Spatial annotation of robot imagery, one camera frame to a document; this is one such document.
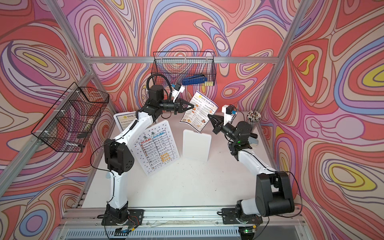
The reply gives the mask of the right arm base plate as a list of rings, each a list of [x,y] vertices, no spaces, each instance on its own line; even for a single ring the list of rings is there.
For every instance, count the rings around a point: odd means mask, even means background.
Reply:
[[[217,212],[217,215],[222,217],[224,225],[256,225],[263,223],[263,219],[258,215],[246,215],[241,209],[237,208],[222,208]]]

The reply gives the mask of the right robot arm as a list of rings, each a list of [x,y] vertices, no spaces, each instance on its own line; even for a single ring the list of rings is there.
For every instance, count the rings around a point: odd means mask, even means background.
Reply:
[[[241,200],[238,205],[245,215],[262,217],[284,215],[295,210],[290,177],[269,167],[252,152],[251,143],[257,140],[257,134],[245,121],[233,126],[225,117],[208,115],[213,132],[223,133],[229,139],[228,148],[232,156],[256,176],[256,193],[252,199]]]

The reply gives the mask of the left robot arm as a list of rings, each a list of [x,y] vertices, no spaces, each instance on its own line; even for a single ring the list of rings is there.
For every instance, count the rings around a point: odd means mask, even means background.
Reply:
[[[143,107],[135,113],[135,119],[113,140],[104,143],[104,156],[108,170],[112,174],[112,200],[107,203],[110,215],[122,214],[128,207],[128,199],[123,193],[122,178],[134,162],[134,144],[140,135],[157,120],[164,111],[173,114],[184,113],[195,106],[178,97],[171,99],[173,88],[169,79],[163,74],[152,74],[146,81],[149,98]]]

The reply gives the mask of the Dim Sum Inn menu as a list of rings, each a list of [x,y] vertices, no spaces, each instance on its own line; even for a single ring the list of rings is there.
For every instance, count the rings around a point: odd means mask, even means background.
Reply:
[[[118,115],[116,119],[118,121],[118,125],[120,126],[120,130],[123,131],[136,119],[136,114],[131,113]]]

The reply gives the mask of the white board front panel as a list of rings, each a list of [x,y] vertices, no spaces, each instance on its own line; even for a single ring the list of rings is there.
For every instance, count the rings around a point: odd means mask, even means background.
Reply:
[[[114,115],[114,120],[120,132],[125,130],[136,119],[136,112],[124,112]]]

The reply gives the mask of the white board panel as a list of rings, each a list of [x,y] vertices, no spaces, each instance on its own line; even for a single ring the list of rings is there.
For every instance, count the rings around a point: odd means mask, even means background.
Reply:
[[[114,120],[120,132],[125,130],[136,119],[136,112],[124,112],[114,115]]]
[[[147,176],[179,160],[170,123],[164,120],[147,128],[135,142],[133,155]]]
[[[191,130],[183,131],[183,157],[189,160],[207,162],[212,142],[212,136],[196,133]]]

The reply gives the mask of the hand-drawn colourful menu sheet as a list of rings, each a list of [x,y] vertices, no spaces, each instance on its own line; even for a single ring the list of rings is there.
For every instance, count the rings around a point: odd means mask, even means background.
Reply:
[[[158,133],[150,132],[139,141],[144,154],[145,167],[154,171],[175,159],[174,147],[166,130]]]

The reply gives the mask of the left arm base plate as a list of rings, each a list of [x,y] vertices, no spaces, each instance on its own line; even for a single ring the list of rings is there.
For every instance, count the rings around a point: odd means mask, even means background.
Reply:
[[[102,218],[103,226],[140,226],[144,219],[143,209],[106,210]]]

